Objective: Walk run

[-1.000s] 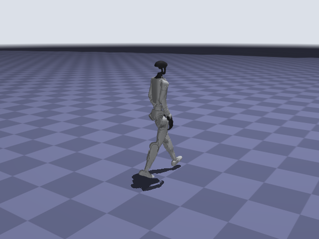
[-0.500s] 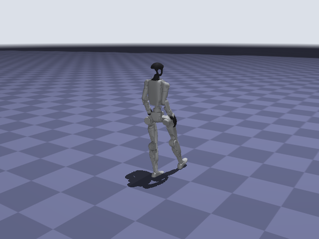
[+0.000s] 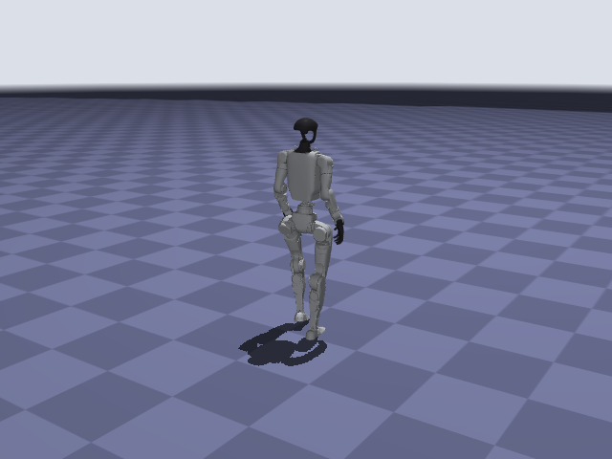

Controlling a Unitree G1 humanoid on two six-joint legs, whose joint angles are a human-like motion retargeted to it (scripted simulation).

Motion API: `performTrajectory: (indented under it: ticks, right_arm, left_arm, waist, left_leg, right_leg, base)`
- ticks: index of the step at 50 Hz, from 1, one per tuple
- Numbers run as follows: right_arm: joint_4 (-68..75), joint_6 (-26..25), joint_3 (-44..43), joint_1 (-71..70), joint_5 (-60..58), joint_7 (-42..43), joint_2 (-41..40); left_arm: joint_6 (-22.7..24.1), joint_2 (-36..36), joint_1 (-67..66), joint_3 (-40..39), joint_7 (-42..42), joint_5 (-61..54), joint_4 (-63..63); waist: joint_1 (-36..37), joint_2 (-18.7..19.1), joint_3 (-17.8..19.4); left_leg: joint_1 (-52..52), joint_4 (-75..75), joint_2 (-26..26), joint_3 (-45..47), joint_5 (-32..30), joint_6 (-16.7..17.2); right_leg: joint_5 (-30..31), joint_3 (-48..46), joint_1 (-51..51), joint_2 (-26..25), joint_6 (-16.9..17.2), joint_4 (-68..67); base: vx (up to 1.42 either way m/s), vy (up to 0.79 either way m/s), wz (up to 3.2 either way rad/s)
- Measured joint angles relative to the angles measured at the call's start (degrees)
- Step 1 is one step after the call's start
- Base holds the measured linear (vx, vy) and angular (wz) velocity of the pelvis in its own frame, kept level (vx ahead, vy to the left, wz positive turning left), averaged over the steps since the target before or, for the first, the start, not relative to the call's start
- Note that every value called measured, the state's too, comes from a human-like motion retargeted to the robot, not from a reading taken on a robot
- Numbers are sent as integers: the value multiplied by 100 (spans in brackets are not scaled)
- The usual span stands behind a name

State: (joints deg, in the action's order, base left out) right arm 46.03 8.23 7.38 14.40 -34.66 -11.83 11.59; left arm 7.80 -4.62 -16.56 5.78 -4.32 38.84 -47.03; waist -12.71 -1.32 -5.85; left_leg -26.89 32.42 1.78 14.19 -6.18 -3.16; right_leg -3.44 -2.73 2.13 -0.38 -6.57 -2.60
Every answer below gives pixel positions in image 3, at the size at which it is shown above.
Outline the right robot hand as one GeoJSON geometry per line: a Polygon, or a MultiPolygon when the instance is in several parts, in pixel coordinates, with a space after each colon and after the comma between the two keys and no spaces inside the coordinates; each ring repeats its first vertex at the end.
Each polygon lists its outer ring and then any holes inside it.
{"type": "Polygon", "coordinates": [[[338,239],[336,239],[335,242],[337,241],[336,244],[339,245],[343,241],[343,233],[344,233],[343,225],[344,225],[344,222],[342,223],[342,220],[338,219],[337,220],[337,224],[335,224],[335,225],[336,225],[336,227],[334,228],[334,230],[338,230],[338,234],[336,236],[334,236],[333,238],[337,238],[338,237],[338,239]]]}

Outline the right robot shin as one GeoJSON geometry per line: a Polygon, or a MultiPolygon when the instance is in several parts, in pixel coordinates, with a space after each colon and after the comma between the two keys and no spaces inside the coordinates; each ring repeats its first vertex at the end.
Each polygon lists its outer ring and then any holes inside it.
{"type": "Polygon", "coordinates": [[[309,292],[309,308],[310,308],[310,330],[317,330],[319,314],[323,306],[325,296],[325,277],[321,276],[317,282],[317,290],[311,289],[309,292]]]}

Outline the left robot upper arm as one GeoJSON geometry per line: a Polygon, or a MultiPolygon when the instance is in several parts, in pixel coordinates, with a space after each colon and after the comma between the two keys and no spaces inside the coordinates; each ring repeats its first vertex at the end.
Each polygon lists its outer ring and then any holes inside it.
{"type": "Polygon", "coordinates": [[[284,180],[287,176],[287,154],[289,151],[281,151],[277,156],[277,169],[273,190],[276,193],[285,194],[288,190],[284,180]]]}

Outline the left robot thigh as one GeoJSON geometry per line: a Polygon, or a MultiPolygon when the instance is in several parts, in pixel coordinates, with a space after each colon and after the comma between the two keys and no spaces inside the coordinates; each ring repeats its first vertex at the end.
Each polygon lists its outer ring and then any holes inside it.
{"type": "Polygon", "coordinates": [[[284,234],[285,242],[291,253],[291,257],[294,260],[294,271],[295,273],[304,272],[306,269],[306,262],[303,259],[302,246],[300,232],[293,231],[291,228],[292,215],[286,215],[282,218],[279,223],[278,229],[284,234]]]}

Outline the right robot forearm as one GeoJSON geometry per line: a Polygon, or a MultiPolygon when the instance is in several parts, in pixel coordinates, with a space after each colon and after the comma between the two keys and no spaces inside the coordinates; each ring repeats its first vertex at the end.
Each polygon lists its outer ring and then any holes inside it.
{"type": "Polygon", "coordinates": [[[337,220],[341,219],[342,223],[343,223],[343,217],[340,213],[339,207],[337,205],[337,200],[334,194],[334,190],[330,189],[329,190],[329,199],[325,202],[325,206],[328,208],[331,217],[333,218],[335,224],[337,224],[337,220]]]}

